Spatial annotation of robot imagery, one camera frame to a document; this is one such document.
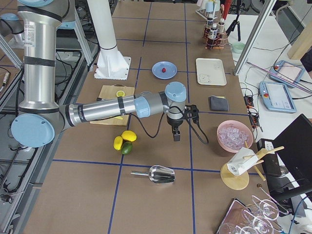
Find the yellow lemon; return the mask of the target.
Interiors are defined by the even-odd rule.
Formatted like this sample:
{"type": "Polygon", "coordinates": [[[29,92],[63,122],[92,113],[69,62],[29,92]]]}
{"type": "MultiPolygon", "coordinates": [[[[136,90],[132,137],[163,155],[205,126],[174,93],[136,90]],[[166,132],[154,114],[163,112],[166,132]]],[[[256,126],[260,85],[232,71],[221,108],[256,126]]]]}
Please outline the yellow lemon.
{"type": "Polygon", "coordinates": [[[130,141],[130,142],[134,142],[137,139],[137,135],[135,132],[130,131],[130,130],[126,130],[121,134],[121,137],[125,140],[125,141],[130,141]]]}
{"type": "Polygon", "coordinates": [[[119,151],[121,150],[122,145],[123,145],[123,138],[121,136],[115,137],[114,143],[113,143],[114,149],[119,151]]]}

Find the wooden cutting board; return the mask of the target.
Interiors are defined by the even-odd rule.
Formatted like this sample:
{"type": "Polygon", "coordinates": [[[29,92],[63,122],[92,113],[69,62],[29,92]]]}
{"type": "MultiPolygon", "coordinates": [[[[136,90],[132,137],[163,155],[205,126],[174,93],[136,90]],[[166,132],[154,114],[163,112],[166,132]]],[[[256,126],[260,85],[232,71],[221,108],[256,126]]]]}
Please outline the wooden cutting board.
{"type": "Polygon", "coordinates": [[[125,95],[134,95],[135,88],[127,87],[122,85],[103,85],[99,94],[99,98],[105,99],[104,101],[104,113],[105,117],[97,118],[91,121],[91,124],[101,124],[101,125],[115,125],[115,126],[126,126],[128,123],[128,115],[122,116],[120,114],[119,103],[116,97],[116,92],[118,90],[123,90],[125,95]]]}

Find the cream bear tray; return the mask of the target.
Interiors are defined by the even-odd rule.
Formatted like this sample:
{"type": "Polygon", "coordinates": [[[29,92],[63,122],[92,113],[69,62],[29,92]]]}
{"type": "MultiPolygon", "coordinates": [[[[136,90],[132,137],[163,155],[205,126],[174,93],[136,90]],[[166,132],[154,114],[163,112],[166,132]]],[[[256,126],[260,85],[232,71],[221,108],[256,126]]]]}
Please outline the cream bear tray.
{"type": "Polygon", "coordinates": [[[197,58],[195,64],[198,84],[212,86],[225,86],[227,84],[222,60],[197,58]]]}

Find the lemon half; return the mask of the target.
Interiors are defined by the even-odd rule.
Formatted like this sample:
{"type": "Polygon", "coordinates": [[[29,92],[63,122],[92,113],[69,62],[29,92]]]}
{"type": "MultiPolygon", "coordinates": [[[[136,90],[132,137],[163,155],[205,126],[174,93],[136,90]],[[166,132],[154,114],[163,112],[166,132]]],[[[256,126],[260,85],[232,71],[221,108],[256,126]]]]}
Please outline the lemon half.
{"type": "Polygon", "coordinates": [[[124,96],[126,96],[126,95],[125,95],[125,92],[123,90],[118,90],[116,92],[116,97],[124,97],[124,96]]]}

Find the blue plate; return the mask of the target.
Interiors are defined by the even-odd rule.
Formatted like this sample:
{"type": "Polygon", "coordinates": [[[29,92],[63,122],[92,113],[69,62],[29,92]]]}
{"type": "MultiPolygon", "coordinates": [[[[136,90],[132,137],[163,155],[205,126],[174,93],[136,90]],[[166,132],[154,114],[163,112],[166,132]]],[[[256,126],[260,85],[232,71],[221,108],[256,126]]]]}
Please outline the blue plate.
{"type": "Polygon", "coordinates": [[[177,74],[177,67],[169,61],[160,61],[153,65],[152,73],[159,79],[171,79],[177,74]]]}

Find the mint green bowl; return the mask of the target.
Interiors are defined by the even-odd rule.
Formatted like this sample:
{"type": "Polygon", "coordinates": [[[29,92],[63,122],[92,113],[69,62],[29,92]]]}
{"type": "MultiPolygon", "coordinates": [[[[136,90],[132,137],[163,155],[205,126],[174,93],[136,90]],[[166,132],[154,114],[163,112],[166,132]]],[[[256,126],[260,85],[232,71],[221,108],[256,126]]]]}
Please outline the mint green bowl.
{"type": "Polygon", "coordinates": [[[240,42],[240,41],[237,41],[237,42],[234,42],[232,45],[232,52],[233,53],[236,53],[236,54],[241,54],[242,51],[244,50],[245,48],[245,44],[240,42]]]}

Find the pink bowl of ice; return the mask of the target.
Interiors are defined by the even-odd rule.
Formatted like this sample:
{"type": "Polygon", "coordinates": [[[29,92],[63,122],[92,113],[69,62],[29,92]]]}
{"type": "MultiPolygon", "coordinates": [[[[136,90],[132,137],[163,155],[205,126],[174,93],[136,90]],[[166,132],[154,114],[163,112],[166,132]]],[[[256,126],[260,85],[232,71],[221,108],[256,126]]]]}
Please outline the pink bowl of ice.
{"type": "Polygon", "coordinates": [[[220,123],[216,136],[219,145],[231,153],[237,153],[242,147],[250,148],[254,141],[251,130],[236,120],[220,123]]]}

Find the clear glasses on tray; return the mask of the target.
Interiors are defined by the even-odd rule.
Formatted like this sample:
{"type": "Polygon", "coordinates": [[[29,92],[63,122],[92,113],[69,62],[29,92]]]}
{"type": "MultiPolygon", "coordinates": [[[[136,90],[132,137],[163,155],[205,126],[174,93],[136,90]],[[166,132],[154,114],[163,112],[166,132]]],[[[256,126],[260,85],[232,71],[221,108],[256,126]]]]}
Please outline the clear glasses on tray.
{"type": "Polygon", "coordinates": [[[282,234],[283,228],[277,223],[281,215],[289,211],[272,197],[260,199],[251,196],[251,204],[244,205],[235,198],[225,213],[218,234],[282,234]]]}

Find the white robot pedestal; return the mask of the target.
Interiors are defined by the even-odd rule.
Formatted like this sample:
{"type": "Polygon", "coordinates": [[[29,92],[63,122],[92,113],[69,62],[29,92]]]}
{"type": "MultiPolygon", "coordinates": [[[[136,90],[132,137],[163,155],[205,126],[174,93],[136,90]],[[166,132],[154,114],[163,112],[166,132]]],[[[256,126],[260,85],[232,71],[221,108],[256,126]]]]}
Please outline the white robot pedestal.
{"type": "Polygon", "coordinates": [[[131,58],[118,50],[109,2],[89,0],[87,3],[100,47],[95,78],[126,80],[131,58]]]}

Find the white cup rack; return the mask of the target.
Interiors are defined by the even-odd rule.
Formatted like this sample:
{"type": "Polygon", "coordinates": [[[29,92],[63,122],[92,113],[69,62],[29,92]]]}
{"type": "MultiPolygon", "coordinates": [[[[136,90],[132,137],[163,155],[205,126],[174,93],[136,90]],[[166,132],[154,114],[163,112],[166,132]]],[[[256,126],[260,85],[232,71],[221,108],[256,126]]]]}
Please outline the white cup rack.
{"type": "Polygon", "coordinates": [[[211,17],[216,19],[216,13],[220,10],[219,0],[197,0],[196,5],[199,7],[195,12],[203,18],[211,17]]]}

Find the blue teach pendant near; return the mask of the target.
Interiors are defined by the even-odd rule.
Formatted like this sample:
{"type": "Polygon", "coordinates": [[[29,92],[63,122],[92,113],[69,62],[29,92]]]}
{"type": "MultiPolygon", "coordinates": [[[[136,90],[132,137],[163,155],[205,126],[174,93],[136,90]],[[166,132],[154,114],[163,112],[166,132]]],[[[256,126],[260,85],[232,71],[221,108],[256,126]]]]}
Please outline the blue teach pendant near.
{"type": "Polygon", "coordinates": [[[297,112],[286,84],[261,81],[259,92],[268,110],[283,113],[297,112]]]}

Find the dark bottle white cap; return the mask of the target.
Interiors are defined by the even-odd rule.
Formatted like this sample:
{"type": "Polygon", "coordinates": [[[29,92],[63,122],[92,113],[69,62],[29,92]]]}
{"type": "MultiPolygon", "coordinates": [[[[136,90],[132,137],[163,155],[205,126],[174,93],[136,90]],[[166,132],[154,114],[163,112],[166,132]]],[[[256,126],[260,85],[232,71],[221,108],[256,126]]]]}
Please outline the dark bottle white cap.
{"type": "Polygon", "coordinates": [[[217,37],[217,24],[214,23],[212,27],[210,28],[209,38],[216,39],[216,37],[217,37]]]}

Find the wooden stand with carton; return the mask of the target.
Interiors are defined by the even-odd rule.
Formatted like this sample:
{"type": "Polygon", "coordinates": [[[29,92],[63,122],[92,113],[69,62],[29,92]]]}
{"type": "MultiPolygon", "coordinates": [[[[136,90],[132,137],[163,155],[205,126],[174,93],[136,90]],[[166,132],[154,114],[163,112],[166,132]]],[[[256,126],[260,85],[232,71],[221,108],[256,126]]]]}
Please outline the wooden stand with carton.
{"type": "Polygon", "coordinates": [[[265,181],[265,177],[256,167],[257,164],[262,163],[262,158],[267,154],[272,154],[276,151],[284,149],[284,146],[267,150],[265,148],[255,153],[249,148],[242,147],[230,161],[225,163],[220,170],[220,176],[223,183],[233,190],[243,190],[249,184],[248,170],[254,168],[259,174],[260,178],[265,181]]]}

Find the aluminium frame post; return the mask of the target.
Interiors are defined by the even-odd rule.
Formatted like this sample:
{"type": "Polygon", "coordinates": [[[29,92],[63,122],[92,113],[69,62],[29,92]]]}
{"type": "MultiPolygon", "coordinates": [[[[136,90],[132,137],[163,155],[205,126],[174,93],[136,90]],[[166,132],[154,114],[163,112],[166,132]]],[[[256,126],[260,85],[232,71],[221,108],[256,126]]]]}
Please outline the aluminium frame post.
{"type": "Polygon", "coordinates": [[[261,29],[264,26],[264,23],[267,19],[267,17],[270,15],[270,12],[272,11],[274,5],[276,3],[276,0],[266,0],[264,3],[264,6],[262,8],[262,10],[260,11],[257,20],[251,30],[251,33],[247,39],[247,42],[245,44],[245,47],[238,59],[238,62],[235,66],[234,69],[234,75],[237,76],[240,71],[242,66],[244,65],[244,63],[247,61],[248,55],[255,43],[255,40],[257,39],[261,29]]]}

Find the yellow lemon front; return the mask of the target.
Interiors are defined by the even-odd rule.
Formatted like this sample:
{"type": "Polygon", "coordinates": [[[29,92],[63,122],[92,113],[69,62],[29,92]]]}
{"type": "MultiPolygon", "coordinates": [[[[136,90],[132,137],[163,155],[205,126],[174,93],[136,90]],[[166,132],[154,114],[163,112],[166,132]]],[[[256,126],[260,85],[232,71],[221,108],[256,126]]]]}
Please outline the yellow lemon front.
{"type": "Polygon", "coordinates": [[[114,143],[113,143],[114,149],[119,151],[121,150],[122,145],[123,145],[123,138],[121,136],[115,137],[114,143]]]}

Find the blue teach pendant far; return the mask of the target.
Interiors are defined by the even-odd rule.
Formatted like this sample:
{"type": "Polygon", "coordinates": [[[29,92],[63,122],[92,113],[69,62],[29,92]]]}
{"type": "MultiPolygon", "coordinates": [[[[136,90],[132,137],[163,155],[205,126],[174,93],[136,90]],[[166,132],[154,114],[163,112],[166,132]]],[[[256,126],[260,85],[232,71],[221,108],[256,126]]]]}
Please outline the blue teach pendant far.
{"type": "Polygon", "coordinates": [[[299,81],[303,75],[303,65],[295,65],[285,60],[277,62],[275,66],[270,69],[271,79],[284,83],[291,88],[299,86],[299,81]]]}

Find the yellow lemon rear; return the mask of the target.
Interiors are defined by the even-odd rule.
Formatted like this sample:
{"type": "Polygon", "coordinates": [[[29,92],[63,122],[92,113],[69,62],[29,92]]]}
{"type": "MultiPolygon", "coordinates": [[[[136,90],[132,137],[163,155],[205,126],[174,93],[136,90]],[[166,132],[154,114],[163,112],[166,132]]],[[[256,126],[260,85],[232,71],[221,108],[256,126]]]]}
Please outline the yellow lemon rear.
{"type": "Polygon", "coordinates": [[[125,141],[130,141],[130,142],[134,142],[137,139],[137,135],[135,132],[130,131],[130,130],[126,130],[121,134],[121,137],[125,140],[125,141]]]}

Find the grey folded cloth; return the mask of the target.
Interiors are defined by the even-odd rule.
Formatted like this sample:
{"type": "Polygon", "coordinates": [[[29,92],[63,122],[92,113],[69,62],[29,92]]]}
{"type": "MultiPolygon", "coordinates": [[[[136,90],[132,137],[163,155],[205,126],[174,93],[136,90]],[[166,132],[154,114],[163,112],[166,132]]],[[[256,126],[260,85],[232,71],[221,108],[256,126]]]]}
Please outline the grey folded cloth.
{"type": "Polygon", "coordinates": [[[229,111],[229,103],[226,98],[210,96],[209,97],[210,110],[212,111],[229,111]]]}

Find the green lime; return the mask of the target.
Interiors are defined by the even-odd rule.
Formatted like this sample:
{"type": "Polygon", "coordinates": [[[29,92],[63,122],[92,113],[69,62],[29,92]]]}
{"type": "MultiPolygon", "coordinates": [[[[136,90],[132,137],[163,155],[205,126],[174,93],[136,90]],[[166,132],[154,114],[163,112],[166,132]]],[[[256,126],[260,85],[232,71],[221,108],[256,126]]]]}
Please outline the green lime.
{"type": "Polygon", "coordinates": [[[121,147],[121,153],[123,155],[128,155],[133,149],[133,144],[130,141],[126,141],[123,143],[122,147],[121,147]]]}

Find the blue teach pendant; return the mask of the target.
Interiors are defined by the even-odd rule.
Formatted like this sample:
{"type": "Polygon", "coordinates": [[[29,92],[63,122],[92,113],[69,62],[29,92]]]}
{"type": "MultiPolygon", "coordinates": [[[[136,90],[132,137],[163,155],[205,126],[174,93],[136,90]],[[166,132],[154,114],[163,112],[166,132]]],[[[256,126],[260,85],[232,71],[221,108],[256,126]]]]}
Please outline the blue teach pendant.
{"type": "Polygon", "coordinates": [[[299,81],[303,75],[303,65],[295,65],[285,60],[277,62],[275,66],[270,69],[271,79],[284,83],[291,88],[299,86],[299,81]]]}
{"type": "Polygon", "coordinates": [[[286,84],[261,81],[259,92],[268,110],[283,113],[297,112],[286,84]]]}

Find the black monitor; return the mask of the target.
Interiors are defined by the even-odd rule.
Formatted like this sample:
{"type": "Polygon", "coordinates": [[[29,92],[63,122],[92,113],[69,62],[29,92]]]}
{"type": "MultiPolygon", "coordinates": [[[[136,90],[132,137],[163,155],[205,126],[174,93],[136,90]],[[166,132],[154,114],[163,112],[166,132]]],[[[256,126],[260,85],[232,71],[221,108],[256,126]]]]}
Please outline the black monitor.
{"type": "Polygon", "coordinates": [[[273,193],[277,201],[307,194],[312,195],[312,123],[304,115],[299,115],[274,140],[273,146],[283,146],[277,152],[288,171],[299,186],[281,193],[273,193]]]}

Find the steel ice scoop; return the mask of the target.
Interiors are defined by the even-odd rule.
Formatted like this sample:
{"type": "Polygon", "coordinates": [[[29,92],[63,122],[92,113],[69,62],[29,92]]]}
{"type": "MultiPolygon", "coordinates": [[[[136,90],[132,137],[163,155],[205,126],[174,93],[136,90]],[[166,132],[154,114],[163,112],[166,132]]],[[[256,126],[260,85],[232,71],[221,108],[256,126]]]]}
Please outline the steel ice scoop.
{"type": "Polygon", "coordinates": [[[173,169],[160,165],[152,166],[147,172],[131,171],[131,174],[137,176],[147,176],[154,184],[173,183],[176,179],[173,169]]]}

